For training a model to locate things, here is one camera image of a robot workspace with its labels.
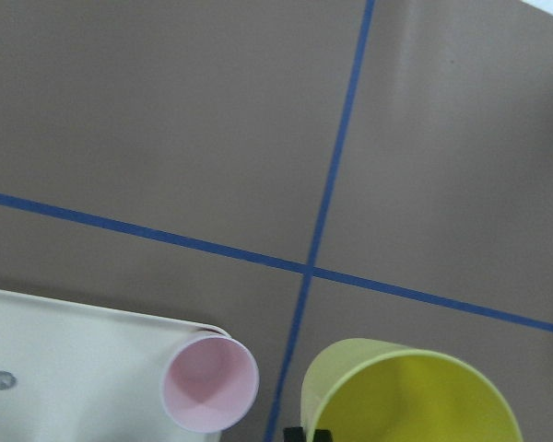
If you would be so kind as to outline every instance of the plastic cup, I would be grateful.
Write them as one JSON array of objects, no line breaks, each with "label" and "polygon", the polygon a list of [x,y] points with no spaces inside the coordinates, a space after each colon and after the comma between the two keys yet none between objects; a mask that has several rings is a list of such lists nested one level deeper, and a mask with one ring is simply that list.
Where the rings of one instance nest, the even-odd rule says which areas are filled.
[{"label": "plastic cup", "polygon": [[161,396],[168,416],[184,429],[215,433],[247,414],[259,385],[258,366],[238,341],[197,331],[164,372]]},{"label": "plastic cup", "polygon": [[370,339],[323,350],[301,388],[307,441],[522,442],[508,403],[477,370],[454,357]]}]

